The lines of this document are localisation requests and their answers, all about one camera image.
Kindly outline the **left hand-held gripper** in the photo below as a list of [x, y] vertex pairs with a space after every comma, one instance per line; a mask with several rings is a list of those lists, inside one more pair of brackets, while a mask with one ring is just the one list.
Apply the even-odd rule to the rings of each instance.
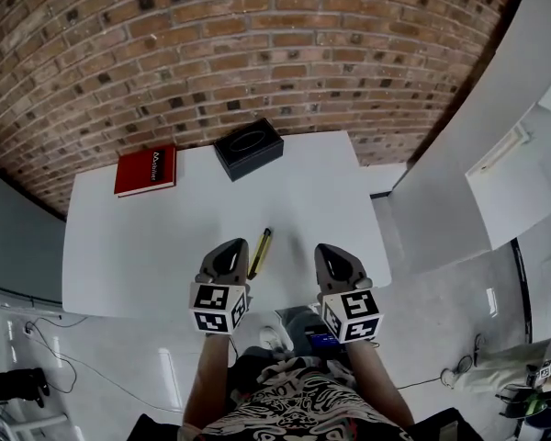
[[222, 243], [203, 259], [190, 285], [189, 311], [199, 332], [232, 335], [249, 310], [249, 245]]

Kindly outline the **white shelf unit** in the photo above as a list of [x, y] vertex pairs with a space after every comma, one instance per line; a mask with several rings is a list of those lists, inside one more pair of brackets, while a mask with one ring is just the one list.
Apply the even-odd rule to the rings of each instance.
[[494, 251], [551, 216], [551, 0], [522, 0], [485, 73], [388, 202], [396, 279]]

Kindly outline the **grey trousers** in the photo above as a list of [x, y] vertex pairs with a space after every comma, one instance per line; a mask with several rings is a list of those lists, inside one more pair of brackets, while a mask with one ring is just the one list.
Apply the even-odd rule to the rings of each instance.
[[287, 352], [291, 356], [313, 356], [314, 351], [306, 336], [306, 329], [320, 326], [322, 324], [320, 316], [307, 306], [279, 310], [276, 313], [289, 340], [289, 343], [286, 343]]

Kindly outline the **device with blue screen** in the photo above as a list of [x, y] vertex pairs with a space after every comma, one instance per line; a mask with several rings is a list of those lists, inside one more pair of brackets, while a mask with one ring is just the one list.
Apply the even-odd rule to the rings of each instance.
[[326, 325], [308, 326], [305, 328], [305, 335], [313, 352], [331, 352], [342, 348]]

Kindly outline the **white desk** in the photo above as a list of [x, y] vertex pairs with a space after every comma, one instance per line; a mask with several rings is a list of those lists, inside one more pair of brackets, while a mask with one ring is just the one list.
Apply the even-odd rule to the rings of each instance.
[[174, 187], [120, 198], [117, 169], [74, 180], [62, 256], [62, 306], [103, 317], [184, 319], [204, 256], [272, 231], [251, 282], [253, 312], [311, 304], [319, 243], [359, 258], [378, 287], [391, 280], [376, 214], [348, 135], [290, 135], [283, 155], [231, 181], [212, 147], [177, 155]]

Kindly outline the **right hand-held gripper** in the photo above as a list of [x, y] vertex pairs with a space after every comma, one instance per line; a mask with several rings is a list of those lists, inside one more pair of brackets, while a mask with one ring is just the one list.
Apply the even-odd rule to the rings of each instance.
[[383, 319], [373, 282], [361, 261], [344, 249], [319, 243], [315, 268], [320, 287], [320, 316], [340, 344], [372, 340]]

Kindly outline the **person's right forearm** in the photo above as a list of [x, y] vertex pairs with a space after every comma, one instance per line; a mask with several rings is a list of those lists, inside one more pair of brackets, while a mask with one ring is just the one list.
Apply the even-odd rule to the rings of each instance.
[[374, 346], [365, 341], [345, 345], [360, 396], [403, 429], [414, 425], [408, 404], [392, 382]]

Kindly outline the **black tissue box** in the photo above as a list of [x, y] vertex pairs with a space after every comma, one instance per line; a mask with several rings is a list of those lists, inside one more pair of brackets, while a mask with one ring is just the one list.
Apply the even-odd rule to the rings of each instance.
[[258, 119], [213, 143], [232, 182], [280, 158], [284, 140], [267, 119]]

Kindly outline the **grey cabinet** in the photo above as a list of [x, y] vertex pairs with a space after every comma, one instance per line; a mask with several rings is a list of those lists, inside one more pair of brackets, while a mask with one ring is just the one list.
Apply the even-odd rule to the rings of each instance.
[[0, 293], [62, 306], [65, 223], [0, 177]]

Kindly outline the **red book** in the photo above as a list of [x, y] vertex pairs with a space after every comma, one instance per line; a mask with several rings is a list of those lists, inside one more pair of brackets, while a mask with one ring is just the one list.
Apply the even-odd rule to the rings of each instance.
[[169, 144], [121, 156], [114, 194], [133, 196], [176, 184], [176, 148]]

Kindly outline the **patterned black white shirt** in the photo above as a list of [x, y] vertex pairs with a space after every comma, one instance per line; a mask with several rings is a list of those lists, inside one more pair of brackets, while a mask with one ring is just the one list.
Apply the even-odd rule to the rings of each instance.
[[343, 365], [294, 357], [231, 390], [227, 414], [194, 441], [413, 441], [356, 391]]

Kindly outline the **white shoe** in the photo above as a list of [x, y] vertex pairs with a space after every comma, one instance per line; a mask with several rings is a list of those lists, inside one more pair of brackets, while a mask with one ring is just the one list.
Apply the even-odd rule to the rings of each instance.
[[264, 326], [259, 331], [260, 346], [272, 352], [284, 353], [290, 349], [286, 340], [271, 326]]

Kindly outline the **person's left forearm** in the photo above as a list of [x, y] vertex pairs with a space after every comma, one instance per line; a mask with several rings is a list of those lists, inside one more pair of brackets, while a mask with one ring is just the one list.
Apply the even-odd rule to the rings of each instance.
[[183, 424], [203, 429], [226, 414], [230, 337], [207, 336], [188, 397]]

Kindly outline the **yellow utility knife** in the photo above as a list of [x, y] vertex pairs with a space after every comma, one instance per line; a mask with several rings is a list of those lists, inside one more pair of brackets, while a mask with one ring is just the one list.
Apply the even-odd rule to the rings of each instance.
[[272, 230], [270, 228], [265, 228], [255, 248], [253, 259], [250, 261], [247, 273], [248, 280], [253, 280], [258, 275], [263, 261], [266, 257], [272, 236]]

